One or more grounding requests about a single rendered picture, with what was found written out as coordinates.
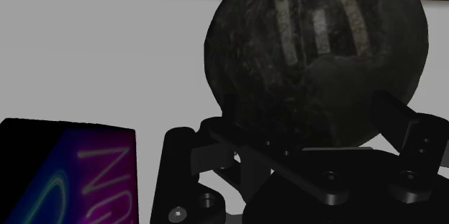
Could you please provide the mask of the dark round ball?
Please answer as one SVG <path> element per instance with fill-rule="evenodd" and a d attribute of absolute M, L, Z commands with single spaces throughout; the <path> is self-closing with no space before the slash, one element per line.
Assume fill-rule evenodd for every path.
<path fill-rule="evenodd" d="M 409 102 L 429 49 L 420 0 L 222 0 L 204 41 L 204 71 L 236 123 L 312 145 L 376 136 L 376 90 Z"/>

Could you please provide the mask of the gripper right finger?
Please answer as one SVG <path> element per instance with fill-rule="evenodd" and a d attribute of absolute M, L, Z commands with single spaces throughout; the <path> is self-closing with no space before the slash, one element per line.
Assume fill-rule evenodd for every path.
<path fill-rule="evenodd" d="M 449 142 L 449 121 L 415 112 L 387 91 L 375 91 L 371 122 L 399 153 L 391 194 L 406 204 L 428 201 Z"/>

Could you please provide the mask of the black purple blue box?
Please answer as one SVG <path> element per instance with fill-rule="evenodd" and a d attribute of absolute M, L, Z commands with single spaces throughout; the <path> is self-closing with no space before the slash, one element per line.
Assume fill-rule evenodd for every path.
<path fill-rule="evenodd" d="M 0 122 L 0 224 L 139 224 L 135 131 Z"/>

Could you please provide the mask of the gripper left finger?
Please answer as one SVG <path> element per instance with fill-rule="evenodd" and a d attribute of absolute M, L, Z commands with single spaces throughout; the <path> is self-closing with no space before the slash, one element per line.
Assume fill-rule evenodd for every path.
<path fill-rule="evenodd" d="M 236 98 L 223 101 L 222 115 L 198 130 L 165 134 L 150 224 L 337 224 L 335 208 L 350 188 L 340 171 L 317 160 L 333 150 L 245 130 L 236 122 Z M 239 192 L 239 223 L 227 215 L 224 197 L 199 183 L 206 171 Z"/>

